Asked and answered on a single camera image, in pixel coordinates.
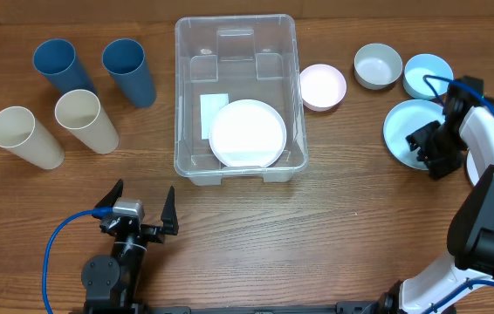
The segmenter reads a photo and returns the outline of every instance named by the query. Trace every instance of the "white plate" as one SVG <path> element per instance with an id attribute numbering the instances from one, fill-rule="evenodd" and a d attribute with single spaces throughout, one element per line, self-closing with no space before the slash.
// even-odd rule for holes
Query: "white plate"
<path id="1" fill-rule="evenodd" d="M 472 153 L 470 151 L 468 151 L 468 155 L 466 156 L 466 174 L 468 174 L 468 179 L 470 179 L 470 183 L 472 183 L 473 186 L 475 186 L 480 180 L 477 175 L 474 157 L 472 156 Z"/>
<path id="2" fill-rule="evenodd" d="M 262 101 L 234 101 L 218 112 L 209 132 L 212 152 L 228 167 L 268 167 L 286 142 L 280 114 Z"/>
<path id="3" fill-rule="evenodd" d="M 406 166 L 428 170 L 425 164 L 416 159 L 418 149 L 410 152 L 406 137 L 431 121 L 443 123 L 443 108 L 438 104 L 421 99 L 401 102 L 385 118 L 383 137 L 390 153 Z"/>

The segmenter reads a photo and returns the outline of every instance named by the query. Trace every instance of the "light blue plate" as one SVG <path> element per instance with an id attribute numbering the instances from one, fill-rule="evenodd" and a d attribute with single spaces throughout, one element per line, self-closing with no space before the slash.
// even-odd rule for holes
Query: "light blue plate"
<path id="1" fill-rule="evenodd" d="M 410 152 L 406 137 L 431 121 L 443 123 L 443 108 L 438 104 L 421 99 L 401 102 L 385 118 L 383 137 L 390 153 L 406 166 L 428 170 L 425 164 L 416 159 L 418 150 Z"/>

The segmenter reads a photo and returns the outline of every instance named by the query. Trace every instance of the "table surface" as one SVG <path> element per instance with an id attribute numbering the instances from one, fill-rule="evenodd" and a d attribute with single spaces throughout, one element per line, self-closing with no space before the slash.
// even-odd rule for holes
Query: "table surface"
<path id="1" fill-rule="evenodd" d="M 159 219 L 175 186 L 180 233 L 152 244 L 140 297 L 151 305 L 191 308 L 333 304 L 375 300 L 398 279 L 417 275 L 445 249 L 449 223 L 470 192 L 461 169 L 441 181 L 404 167 L 383 143 L 388 111 L 408 99 L 399 79 L 371 92 L 353 77 L 364 44 L 393 46 L 407 61 L 423 52 L 445 58 L 456 77 L 485 79 L 494 97 L 494 17 L 355 18 L 296 22 L 300 68 L 326 63 L 345 75 L 338 110 L 305 110 L 309 167 L 288 183 L 236 178 L 200 188 L 173 168 L 174 25 L 0 26 L 0 110 L 26 106 L 60 141 L 65 162 L 44 171 L 0 149 L 0 314 L 43 313 L 45 245 L 68 215 L 92 207 L 119 179 L 127 197 Z M 158 99 L 134 109 L 100 62 L 116 38 L 136 38 L 147 52 Z M 120 146 L 98 155 L 58 126 L 59 94 L 32 67 L 35 48 L 67 38 L 93 76 L 120 133 Z M 49 295 L 56 313 L 85 300 L 82 265 L 110 251 L 98 221 L 66 227 L 51 253 Z M 494 288 L 458 304 L 462 313 L 494 313 Z"/>

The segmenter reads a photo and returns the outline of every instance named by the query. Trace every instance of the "blue cable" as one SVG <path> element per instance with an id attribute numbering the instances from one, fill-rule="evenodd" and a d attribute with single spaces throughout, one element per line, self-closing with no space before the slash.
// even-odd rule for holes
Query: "blue cable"
<path id="1" fill-rule="evenodd" d="M 445 106 L 443 100 L 441 99 L 441 97 L 439 97 L 439 94 L 437 93 L 436 89 L 433 88 L 433 86 L 428 82 L 428 79 L 438 79 L 438 80 L 441 80 L 443 82 L 447 82 L 450 85 L 458 86 L 458 87 L 462 88 L 463 90 L 465 90 L 466 92 L 469 92 L 472 96 L 476 97 L 476 99 L 478 99 L 482 103 L 482 105 L 486 106 L 488 108 L 488 110 L 490 111 L 491 115 L 493 115 L 493 117 L 494 117 L 493 105 L 489 101 L 487 101 L 482 95 L 480 95 L 479 93 L 474 91 L 468 85 L 461 83 L 459 81 L 455 81 L 453 79 L 449 79 L 449 78 L 442 78 L 442 77 L 433 76 L 433 75 L 424 75 L 423 81 L 425 81 L 425 83 L 429 86 L 429 88 L 431 88 L 431 90 L 435 94 L 437 100 L 439 100 L 439 102 L 441 103 L 442 106 Z"/>
<path id="2" fill-rule="evenodd" d="M 456 290 L 454 290 L 451 294 L 446 296 L 444 299 L 442 299 L 441 301 L 432 305 L 427 311 L 424 311 L 423 314 L 437 313 L 437 309 L 440 309 L 443 306 L 445 306 L 445 304 L 447 304 L 448 302 L 450 302 L 450 300 L 454 299 L 456 296 L 461 294 L 464 290 L 472 289 L 472 286 L 474 286 L 475 284 L 484 284 L 484 285 L 494 287 L 494 282 L 489 281 L 489 280 L 481 280 L 481 279 L 469 280 L 466 283 L 463 283 L 458 288 L 456 288 Z"/>
<path id="3" fill-rule="evenodd" d="M 47 311 L 48 314 L 53 314 L 53 310 L 51 309 L 51 306 L 49 305 L 49 298 L 47 297 L 47 266 L 49 264 L 49 253 L 51 252 L 51 246 L 53 245 L 53 241 L 55 240 L 55 237 L 57 237 L 58 233 L 61 231 L 61 229 L 66 226 L 69 222 L 80 218 L 85 215 L 96 215 L 99 217 L 103 217 L 105 214 L 111 212 L 113 209 L 112 208 L 95 208 L 92 210 L 85 210 L 82 212 L 79 212 L 77 214 L 74 214 L 68 218 L 65 219 L 64 222 L 62 222 L 58 227 L 55 229 L 53 234 L 51 235 L 51 238 L 49 238 L 49 242 L 47 243 L 47 247 L 45 247 L 45 257 L 44 257 L 44 270 L 41 276 L 41 295 L 44 299 L 44 305 L 45 305 L 45 310 Z"/>

